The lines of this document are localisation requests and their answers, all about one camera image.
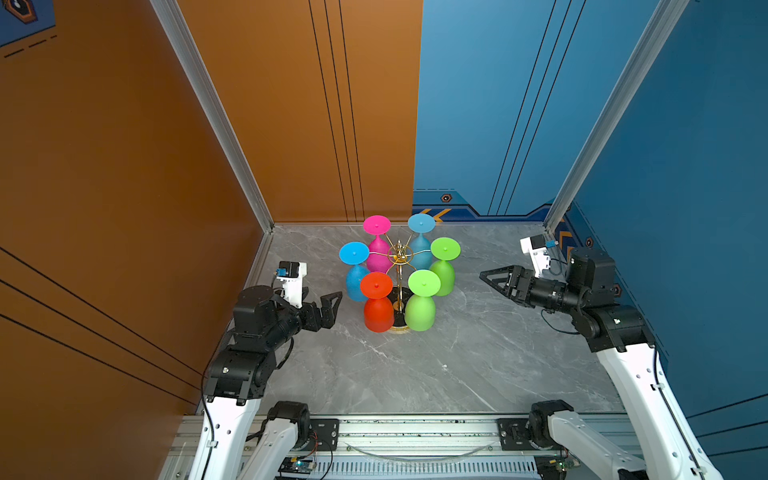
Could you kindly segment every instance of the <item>marble floor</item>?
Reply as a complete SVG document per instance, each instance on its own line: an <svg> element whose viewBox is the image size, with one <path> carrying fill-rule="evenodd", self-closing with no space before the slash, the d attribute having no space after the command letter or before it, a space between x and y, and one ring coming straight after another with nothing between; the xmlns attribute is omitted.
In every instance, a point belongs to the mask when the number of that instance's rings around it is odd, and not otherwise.
<svg viewBox="0 0 768 480"><path fill-rule="evenodd" d="M302 331L288 363L276 371L262 402L305 402L316 414L527 412L533 402L563 399L578 412L623 412L597 357L580 336L550 329L540 309L517 306L478 274L500 266L532 268L519 239L541 233L539 223L438 224L430 240L451 237L462 246L452 263L453 293L435 297L437 319L426 332L373 333L362 303L345 298L336 325ZM405 240L408 227L392 227ZM308 301L344 290L349 267L339 248L369 243L362 226L276 227L259 283L269 284L280 260L308 263ZM549 316L560 329L570 317ZM277 353L281 359L284 349Z"/></svg>

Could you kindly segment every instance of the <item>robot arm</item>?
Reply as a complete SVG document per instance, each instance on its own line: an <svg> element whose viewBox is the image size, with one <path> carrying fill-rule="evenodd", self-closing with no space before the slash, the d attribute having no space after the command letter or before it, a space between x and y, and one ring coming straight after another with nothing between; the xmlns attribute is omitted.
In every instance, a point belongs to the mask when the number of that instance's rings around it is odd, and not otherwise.
<svg viewBox="0 0 768 480"><path fill-rule="evenodd" d="M645 463L589 429L561 400L554 406L533 405L529 425L534 443L561 445L601 480L722 480L666 383L643 316L632 306L614 303L614 268L605 252L581 247L571 251L566 283L538 278L538 268L534 272L519 265L480 273L484 282L519 305L571 316L616 385Z"/></svg>
<svg viewBox="0 0 768 480"><path fill-rule="evenodd" d="M234 344L210 364L204 388L206 421L200 433L190 480L234 480L240 469L243 444L264 396L266 382L279 368L275 351L300 330L331 328L341 292L302 303L306 264L280 262L277 278L283 295L271 286L252 286L240 292L233 314ZM243 480L274 478L283 458L306 443L310 413L305 404L278 402L262 424L261 440L243 469Z"/></svg>
<svg viewBox="0 0 768 480"><path fill-rule="evenodd" d="M536 278L541 276L541 272L549 269L551 263L549 249L557 244L554 240L546 240L544 235L520 239L520 248L522 248L523 253L530 256L533 268L536 271Z"/></svg>

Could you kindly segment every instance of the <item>black line on wall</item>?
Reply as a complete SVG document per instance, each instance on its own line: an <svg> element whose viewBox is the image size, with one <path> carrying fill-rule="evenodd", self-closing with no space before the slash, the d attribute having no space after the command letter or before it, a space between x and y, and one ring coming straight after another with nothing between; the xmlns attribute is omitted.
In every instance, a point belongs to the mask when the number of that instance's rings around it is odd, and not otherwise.
<svg viewBox="0 0 768 480"><path fill-rule="evenodd" d="M135 330L133 330L133 329L132 329L132 328L130 328L129 326L126 326L126 325L124 325L123 323L120 323L120 322L118 322L118 321L117 321L117 320L116 320L116 319L115 319L113 316L106 314L106 312L105 312L105 311L103 311L103 310L101 310L101 309L97 308L97 307L96 307L96 306L95 306L93 303L90 303L90 302L88 302L86 299L84 299L83 297L79 296L78 294L76 294L76 293L75 293L75 292L73 292L72 290L70 290L70 289L68 289L67 287L65 287L65 286L61 285L61 284L60 284L59 282L57 282L56 280L53 280L51 277L49 277L48 275L45 275L43 272L41 272L40 270L38 270L38 269L34 268L34 267L33 267L32 265L30 265L29 263L26 263L24 260L20 259L19 257L17 257L16 255L14 255L13 253L11 253L11 252L7 251L5 248L3 248L3 247L0 247L0 250L1 250L3 253L5 253L6 255L8 255L9 257L11 257L11 258L13 258L14 260L16 260L17 262L19 262L19 263L21 263L22 265L24 265L24 266L26 266L27 268L29 268L29 269L30 269L30 270L32 270L33 272L37 273L39 276L42 276L42 277L43 277L43 278L45 278L47 281L49 281L49 282L53 283L54 285L56 285L56 286L57 286L57 287L59 287L60 289L64 290L66 293L69 293L69 294L70 294L70 295L72 295L74 298L76 298L76 299L80 300L82 303L85 303L86 305L88 305L89 307L91 307L93 310L96 310L96 311L97 311L97 312L99 312L101 315L104 315L104 316L106 316L108 319L112 320L113 322L115 322L115 323L116 323L116 324L118 324L119 326L123 327L123 328L124 328L124 329L126 329L127 331L129 331L129 332L133 333L135 336L139 337L139 338L140 338L140 339L142 339L143 341L145 341L145 342L149 343L149 344L150 344L150 345L152 345L154 348L156 348L156 349L160 350L162 353L165 353L165 354L166 354L166 355L168 355L170 358L172 358L172 359L176 360L177 362L179 362L181 365L183 365L183 366L186 366L188 369L192 370L193 372L195 372L196 374L198 374L198 375L200 375L200 376L202 376L202 375L203 375L202 373L198 372L197 370L195 370L195 369L194 369L194 368L192 368L191 366L187 365L186 363L182 362L181 360L179 360L179 359L178 359L178 358L176 358L175 356L171 355L171 354L170 354L168 351L166 351L165 349L162 349L162 348L160 348L160 347L159 347L158 345L156 345L155 343L152 343L150 340L146 339L146 338L145 338L145 337L143 337L142 335L139 335L139 334L138 334L138 333L137 333Z"/></svg>
<svg viewBox="0 0 768 480"><path fill-rule="evenodd" d="M28 37L31 37L31 36L33 36L33 35L37 35L38 33L42 32L42 31L50 30L51 28L53 28L53 27L55 27L55 26L56 26L56 25L54 24L54 25L51 25L50 27L46 27L46 28L43 28L42 30L37 30L37 31L35 31L35 32L33 32L33 33L29 34L29 35L24 35L23 37L14 38L13 40L11 40L11 41L7 41L6 43L4 43L4 44L0 45L0 47L5 47L6 45L10 45L11 43L13 43L13 42L15 42L15 41L23 40L23 39L25 39L25 38L28 38Z"/></svg>
<svg viewBox="0 0 768 480"><path fill-rule="evenodd" d="M323 61L320 59L320 45L317 43L317 29L315 28L315 17L312 15L312 2L306 0L310 6L310 19L312 20L312 30L315 32L315 47L317 48L317 62L320 65L320 78L323 79L323 93L326 96L326 109L328 110L328 124L331 126L331 141L333 142L333 153L336 155L336 169L339 171L339 186L341 187L341 199L344 202L344 216L349 222L349 215L346 210L346 196L344 195L344 182L341 180L341 165L339 165L339 152L336 151L336 137L333 135L333 122L331 121L331 107L328 103L328 91L326 90L326 76L323 74Z"/></svg>
<svg viewBox="0 0 768 480"><path fill-rule="evenodd" d="M341 94L339 93L339 77L336 74L336 56L333 54L333 40L331 39L331 22L328 19L328 4L323 0L326 8L326 24L328 25L328 42L331 44L331 62L333 63L333 79L336 81L336 100L339 101L339 118L341 118L341 134L344 139L344 154L346 155L346 173L349 175L349 192L352 194L352 211L357 221L357 205L355 205L355 189L352 187L352 168L349 166L349 149L346 146L346 129L344 128L344 111L341 109Z"/></svg>
<svg viewBox="0 0 768 480"><path fill-rule="evenodd" d="M713 453L712 455L707 455L707 456L717 457L719 455L730 455L731 453L742 453L742 452L754 452L755 450L765 450L765 449L768 449L768 445L763 445L761 447L752 447L751 449L731 450L730 452Z"/></svg>
<svg viewBox="0 0 768 480"><path fill-rule="evenodd" d="M90 327L88 327L88 326L86 326L86 325L84 325L84 324L82 324L82 323L78 322L77 320L73 319L72 317L70 317L70 316L68 316L68 315L65 315L64 313L60 312L59 310L56 310L54 307L52 307L52 306L48 305L47 303L45 303L45 302L43 302L43 301L41 301L41 300L38 300L38 299L34 298L34 297L33 297L32 295L30 295L29 293L26 293L26 292L22 291L21 289L19 289L19 288L15 287L15 286L13 286L13 285L11 285L10 283L6 282L5 280L3 280L3 279L0 279L0 283L2 283L3 285L7 286L8 288L11 288L11 289L15 290L16 292L20 293L21 295L23 295L23 296L26 296L27 298L29 298L29 299L30 299L30 300L32 300L33 302L36 302L36 303L38 303L38 304L40 304L40 305L44 306L44 307L45 307L45 308L47 308L48 310L51 310L53 313L56 313L56 314L58 314L59 316L62 316L62 317L64 317L65 319L69 320L70 322L74 323L75 325L77 325L77 326L80 326L80 327L81 327L81 328L83 328L83 329L86 329L88 332L91 332L91 333L93 333L94 335L98 336L99 338L102 338L102 339L104 339L104 340L107 340L109 343L111 343L112 345L116 346L117 348L119 348L119 349L122 349L122 350L124 350L125 352L128 352L128 353L130 353L131 355L135 356L135 357L136 357L136 358L138 358L138 359L144 360L146 363L149 363L149 364L150 364L150 365L152 365L153 367L155 367L155 368L157 368L157 369L160 369L160 370L162 370L163 372L166 372L168 375L170 375L170 376L174 377L175 379L179 379L179 380L181 380L182 382L186 383L187 385L189 385L189 386L190 386L190 387L192 387L193 389L197 389L197 387L196 387L195 385L192 385L192 384L191 384L191 383L189 383L187 380L185 380L185 379L182 379L181 377L179 377L179 376L176 376L176 375L174 375L173 373L171 373L171 372L167 371L167 370L166 370L166 369L164 369L163 367L161 367L161 366L159 366L159 365L157 365L157 364L155 364L155 363L152 363L152 362L150 362L149 360L145 359L143 356L139 355L138 353L136 353L136 352L134 352L134 351L132 351L132 350L130 350L130 349L127 349L127 348L125 348L125 347L124 347L124 346L122 346L121 344L119 344L119 343L115 342L115 341L114 341L114 340L112 340L112 339L109 339L109 338L107 338L107 337L106 337L106 336L104 336L104 335L101 335L99 332L97 332L97 331L95 331L95 330L91 329Z"/></svg>
<svg viewBox="0 0 768 480"><path fill-rule="evenodd" d="M352 134L355 138L355 160L357 162L357 183L360 186L360 206L362 217L366 217L366 203L362 199L362 176L360 175L360 154L357 151L357 130L355 129L355 109L352 106L352 83L349 82L349 59L346 57L346 37L344 36L344 17L341 12L341 0L339 0L339 20L341 20L341 40L344 44L344 63L346 64L346 86L349 88L349 111L352 113Z"/></svg>
<svg viewBox="0 0 768 480"><path fill-rule="evenodd" d="M531 138L531 143L528 144L528 150L525 152L525 157L523 158L523 164L520 166L520 171L518 172L518 179L515 180L515 186L512 188L512 193L509 195L509 200L507 200L507 207L504 209L504 213L507 213L507 210L509 210L509 205L512 203L512 197L515 195L515 190L518 189L518 183L520 182L520 176L523 174L523 169L525 168L525 162L528 160L528 154L531 153L531 147L533 147L533 142L536 140L536 134L538 133L538 127L541 125L541 119L544 118L544 112L547 111L547 105L549 105L549 98L552 96L552 91L554 90L554 84L558 81L558 76L560 75L560 69L563 68L563 62L565 61L565 55L568 54L568 48L571 47L571 40L573 40L574 33L576 33L576 27L578 27L578 21L581 20L581 13L584 11L584 6L587 4L587 0L584 0L584 3L581 4L581 10L578 13L578 17L576 18L576 23L574 24L574 29L571 32L571 37L568 39L568 44L565 45L565 52L563 52L563 58L560 60L560 65L558 66L558 72L554 75L554 80L552 81L552 86L549 89L549 94L547 95L547 101L544 103L544 108L541 109L541 116L538 118L538 123L536 124L536 129L533 131L533 137Z"/></svg>
<svg viewBox="0 0 768 480"><path fill-rule="evenodd" d="M515 165L518 163L518 156L520 155L520 150L523 147L523 142L525 141L525 134L528 133L528 127L531 125L531 119L533 118L533 113L536 110L536 104L538 103L538 96L541 94L541 89L544 87L544 82L547 79L547 72L549 72L549 65L552 63L552 57L554 57L554 51L558 49L558 42L560 41L560 34L563 32L563 27L565 26L565 20L568 18L568 12L571 10L571 3L573 3L573 0L568 0L568 7L565 9L565 15L563 15L563 21L560 23L560 29L558 30L558 36L554 39L554 45L552 46L552 52L549 54L549 60L547 60L547 67L544 69L544 74L541 76L541 83L538 85L538 91L536 92L536 99L533 100L533 107L531 107L531 113L528 116L528 121L525 123L525 129L523 130L523 136L520 138L520 144L518 145L518 151L515 154L515 160L512 162L512 168L509 170L509 176L507 177L507 183L504 185L504 191L502 192L502 197L498 202L498 208L496 209L496 214L498 215L499 212L502 209L502 202L504 201L504 196L507 193L507 187L509 187L509 181L512 179L512 174L515 172Z"/></svg>
<svg viewBox="0 0 768 480"><path fill-rule="evenodd" d="M718 410L727 409L727 408L730 408L732 406L741 405L742 403L752 402L753 400L759 400L759 399L762 399L762 398L767 397L767 396L768 396L768 393L764 393L762 395L754 396L751 399L741 400L740 402L729 403L728 405L723 405L721 407L717 407L716 409L707 410L706 412L702 412L702 413L695 413L695 414L689 415L689 416L687 416L685 418L686 419L692 419L693 417L698 417L699 415L706 415L707 413L712 413L712 412L716 412Z"/></svg>
<svg viewBox="0 0 768 480"><path fill-rule="evenodd" d="M16 55L17 53L22 53L23 51L24 51L24 49L23 49L23 48L20 48L20 49L18 49L17 51L12 51L11 53L9 53L9 54L7 54L7 55L3 55L2 57L3 57L3 58L8 58L8 57L10 57L10 56L12 56L12 55Z"/></svg>
<svg viewBox="0 0 768 480"><path fill-rule="evenodd" d="M30 332L33 332L33 333L37 333L39 336L43 336L44 338L47 338L47 339L51 340L51 341L52 341L52 342L54 342L54 343L58 343L59 345L61 345L61 346L65 346L65 347L67 347L68 349L70 349L70 350L73 350L73 351L75 351L75 352L77 352L77 353L79 353L79 354L81 354L81 355L83 355L83 356L87 356L87 357L88 357L89 359L91 359L91 360L96 360L96 361L97 361L97 362L99 362L101 365L106 365L106 366L108 366L108 367L109 367L109 368L111 368L111 369L117 370L117 371L118 371L118 372L120 372L120 373L124 373L125 375L128 375L128 376L130 376L132 379L136 379L136 380L138 380L139 382L142 382L142 383L145 383L145 384L147 384L147 385L149 385L149 386L151 386L151 387L154 387L155 389L158 389L158 390L160 390L161 392L166 392L168 395L170 395L170 396L174 396L174 397L176 397L176 398L177 398L177 399L179 399L179 400L184 400L186 403L189 403L189 404L190 404L190 405L192 405L192 406L196 406L196 405L197 405L196 403L194 403L194 402L190 402L189 400L187 400L187 399L185 399L185 398L183 398L183 397L180 397L180 396L176 395L175 393L169 392L169 391L167 391L166 389L164 389L164 388L162 388L162 387L159 387L159 386L157 386L157 385L155 385L155 384L153 384L153 383L150 383L150 382L148 382L147 380L144 380L144 379L140 379L139 377L137 377L136 375L134 375L134 374L132 374L132 373L128 373L128 372L126 372L126 371L125 371L125 370L123 370L123 369L120 369L120 368L118 368L118 367L116 367L116 366L114 366L114 365L111 365L111 364L109 364L109 363L106 363L104 360L98 359L98 358L96 358L96 357L95 357L95 356L93 356L93 355L88 355L86 352L83 352L82 350L76 349L76 348L74 348L73 346L70 346L70 345L68 345L68 344L66 344L66 343L64 343L64 342L62 342L61 340L57 340L57 339L53 338L52 336L46 335L46 334L44 334L43 332L41 332L40 330L36 330L36 329L33 329L33 328L32 328L32 327L30 327L30 326L26 326L24 323L21 323L21 322L19 322L19 321L17 321L17 320L14 320L14 319L12 319L10 316L7 316L7 315L5 315L5 314L3 314L3 313L0 313L0 317L2 317L2 318L4 318L4 319L8 320L8 321L9 321L9 322L11 322L11 323L14 323L14 324L16 324L16 325L20 326L20 327L21 327L21 328L23 328L23 329L27 329L27 330L29 330Z"/></svg>
<svg viewBox="0 0 768 480"><path fill-rule="evenodd" d="M717 435L719 433L732 432L733 430L748 429L749 427L756 427L758 425L765 425L766 423L768 423L768 420L763 420L762 422L750 423L749 425L742 425L742 426L738 426L738 427L731 427L729 429L718 430L717 432L703 433L701 435L696 435L696 438L700 439L702 437L708 437L708 436L712 436L712 435Z"/></svg>
<svg viewBox="0 0 768 480"><path fill-rule="evenodd" d="M534 60L533 62L533 67L531 67L531 76L528 77L528 85L525 87L523 100L520 102L520 110L518 111L518 117L515 120L515 127L512 128L512 135L510 135L509 137L509 144L507 145L507 153L504 154L504 161L502 161L502 168L498 171L498 179L496 179L496 186L493 189L493 196L491 197L491 203L488 205L488 215L491 214L491 208L493 208L493 200L496 198L496 190L498 189L498 184L501 183L502 181L502 174L504 173L504 166L507 164L507 156L509 155L509 149L512 146L512 139L515 138L515 131L518 129L518 122L520 121L520 115L523 112L523 105L525 105L525 99L528 96L528 89L531 87L531 80L533 80L533 73L536 70L536 64L538 63L538 56L541 54L541 47L544 46L544 39L547 38L547 30L549 29L549 22L552 21L552 13L554 12L554 6L557 3L558 3L557 0L554 0L554 2L552 2L552 10L549 11L547 26L544 27L544 34L541 36L541 43L538 44L538 51L536 52L536 60Z"/></svg>

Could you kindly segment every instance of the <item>aluminum frame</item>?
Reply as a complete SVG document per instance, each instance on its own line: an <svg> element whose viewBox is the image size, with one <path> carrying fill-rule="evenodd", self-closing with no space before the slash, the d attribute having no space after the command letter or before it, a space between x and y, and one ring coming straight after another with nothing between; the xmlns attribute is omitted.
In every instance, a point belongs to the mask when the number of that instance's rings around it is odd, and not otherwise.
<svg viewBox="0 0 768 480"><path fill-rule="evenodd" d="M334 478L539 478L535 466L528 470L534 455L556 456L558 450L502 451L496 420L500 418L526 419L528 414L434 414L434 415L312 415L312 422L338 419L337 450L333 453L333 467L329 480ZM626 413L585 413L582 419L590 427L632 455L642 455L640 443ZM264 415L256 415L249 433L258 432ZM190 471L200 442L204 418L187 415L179 425L176 438L160 475L160 480L184 478ZM258 440L245 442L240 464L244 465L255 452ZM362 454L396 457L443 457L462 455L481 448L460 462L388 463ZM296 455L308 454L306 450ZM310 478L319 478L328 468L330 453L317 452L317 470Z"/></svg>
<svg viewBox="0 0 768 480"><path fill-rule="evenodd" d="M237 140L234 128L230 123L227 112L216 92L213 80L205 67L200 51L197 50L192 32L190 32L184 15L181 13L176 0L150 0L160 24L165 30L171 46L187 74L190 84L197 95L197 100L203 108L211 128L219 140L221 149L230 162L240 188L248 200L253 214L265 235L272 232L274 221L266 206L264 197L259 190L253 171L248 164L243 148Z"/></svg>
<svg viewBox="0 0 768 480"><path fill-rule="evenodd" d="M637 41L632 55L630 55L624 70L608 97L603 111L600 112L598 121L595 122L589 137L584 142L576 161L568 172L558 195L552 202L552 206L544 220L545 231L554 235L560 219L565 215L571 202L576 198L576 193L581 188L584 180L589 175L594 162L603 151L608 138L614 133L624 111L627 110L634 94L643 83L645 75L651 65L656 61L659 51L669 38L677 20L683 14L689 0L660 0L643 30L640 40Z"/></svg>

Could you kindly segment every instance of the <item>yellow chevron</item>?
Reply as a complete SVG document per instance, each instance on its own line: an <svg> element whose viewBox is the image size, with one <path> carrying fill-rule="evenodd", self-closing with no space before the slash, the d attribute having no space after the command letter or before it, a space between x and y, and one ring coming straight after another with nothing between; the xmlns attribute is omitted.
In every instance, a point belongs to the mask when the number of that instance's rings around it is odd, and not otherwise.
<svg viewBox="0 0 768 480"><path fill-rule="evenodd" d="M563 247L563 237L571 237L572 238L573 235L571 234L571 232L567 232L565 230L562 230L560 232L560 248Z"/></svg>
<svg viewBox="0 0 768 480"><path fill-rule="evenodd" d="M440 217L442 217L443 215L445 215L445 214L446 214L446 213L448 213L449 211L451 211L451 209L450 209L450 208L446 208L445 210L443 210L443 211L442 211L442 212L440 212L439 214L435 215L435 216L434 216L434 218L435 218L435 222L442 222L442 218L440 218Z"/></svg>

